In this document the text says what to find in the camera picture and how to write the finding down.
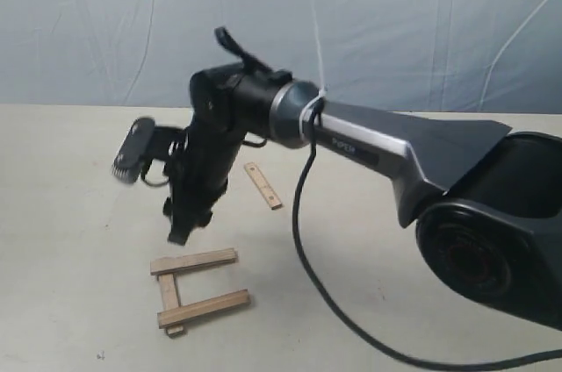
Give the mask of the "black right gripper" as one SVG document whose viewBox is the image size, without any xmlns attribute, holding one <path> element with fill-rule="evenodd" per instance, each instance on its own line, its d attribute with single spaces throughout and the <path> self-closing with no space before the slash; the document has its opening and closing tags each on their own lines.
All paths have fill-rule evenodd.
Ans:
<svg viewBox="0 0 562 372">
<path fill-rule="evenodd" d="M 191 124 L 186 147 L 169 164 L 170 231 L 167 241 L 185 245 L 191 232 L 206 227 L 213 206 L 227 190 L 228 175 L 241 148 L 241 132 Z"/>
</svg>

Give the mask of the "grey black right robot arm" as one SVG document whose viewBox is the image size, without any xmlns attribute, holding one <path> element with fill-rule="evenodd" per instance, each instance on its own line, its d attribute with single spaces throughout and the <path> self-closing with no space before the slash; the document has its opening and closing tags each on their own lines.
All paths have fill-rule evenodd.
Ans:
<svg viewBox="0 0 562 372">
<path fill-rule="evenodd" d="M 241 63 L 198 71 L 168 166 L 169 240 L 207 225 L 247 133 L 317 144 L 387 177 L 401 226 L 467 299 L 561 326 L 561 140 L 492 120 L 438 120 L 324 101 L 311 82 Z"/>
</svg>

